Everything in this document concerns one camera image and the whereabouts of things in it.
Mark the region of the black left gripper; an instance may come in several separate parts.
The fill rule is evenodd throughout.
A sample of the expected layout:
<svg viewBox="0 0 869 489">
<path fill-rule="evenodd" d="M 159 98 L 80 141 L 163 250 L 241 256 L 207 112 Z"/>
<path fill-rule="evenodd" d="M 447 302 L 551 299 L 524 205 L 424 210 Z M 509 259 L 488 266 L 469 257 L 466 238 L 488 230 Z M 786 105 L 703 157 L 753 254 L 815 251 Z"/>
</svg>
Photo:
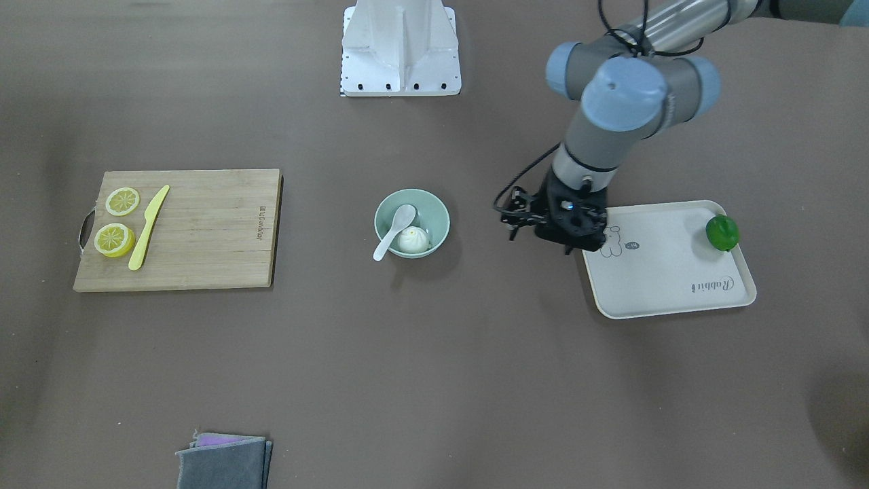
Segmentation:
<svg viewBox="0 0 869 489">
<path fill-rule="evenodd" d="M 567 255 L 574 249 L 594 253 L 606 241 L 607 195 L 607 189 L 591 192 L 588 179 L 572 189 L 549 170 L 537 193 L 513 182 L 500 192 L 500 220 L 509 227 L 510 240 L 519 228 L 531 226 L 535 236 L 563 245 Z"/>
</svg>

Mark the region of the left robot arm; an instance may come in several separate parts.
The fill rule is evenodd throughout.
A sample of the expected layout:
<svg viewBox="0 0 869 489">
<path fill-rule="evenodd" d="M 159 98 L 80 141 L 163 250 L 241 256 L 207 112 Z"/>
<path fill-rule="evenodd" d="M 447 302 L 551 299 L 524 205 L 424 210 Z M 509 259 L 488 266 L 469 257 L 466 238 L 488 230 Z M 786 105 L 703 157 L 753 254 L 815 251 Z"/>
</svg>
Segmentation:
<svg viewBox="0 0 869 489">
<path fill-rule="evenodd" d="M 566 253 L 598 251 L 606 241 L 608 186 L 627 153 L 718 100 L 720 75 L 696 56 L 705 37 L 754 15 L 758 1 L 668 1 L 640 19 L 612 26 L 592 43 L 563 43 L 547 61 L 550 88 L 578 109 L 537 192 L 511 181 L 492 207 L 514 239 L 522 227 Z"/>
</svg>

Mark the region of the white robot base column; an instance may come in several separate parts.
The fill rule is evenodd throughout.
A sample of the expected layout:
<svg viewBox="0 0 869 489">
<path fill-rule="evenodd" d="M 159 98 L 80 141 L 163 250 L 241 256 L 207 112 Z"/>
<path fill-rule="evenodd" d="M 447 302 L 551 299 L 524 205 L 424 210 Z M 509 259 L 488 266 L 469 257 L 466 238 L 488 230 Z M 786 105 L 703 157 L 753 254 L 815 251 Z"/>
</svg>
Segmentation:
<svg viewBox="0 0 869 489">
<path fill-rule="evenodd" d="M 357 1 L 342 16 L 339 95 L 455 96 L 462 91 L 454 9 L 441 1 Z"/>
</svg>

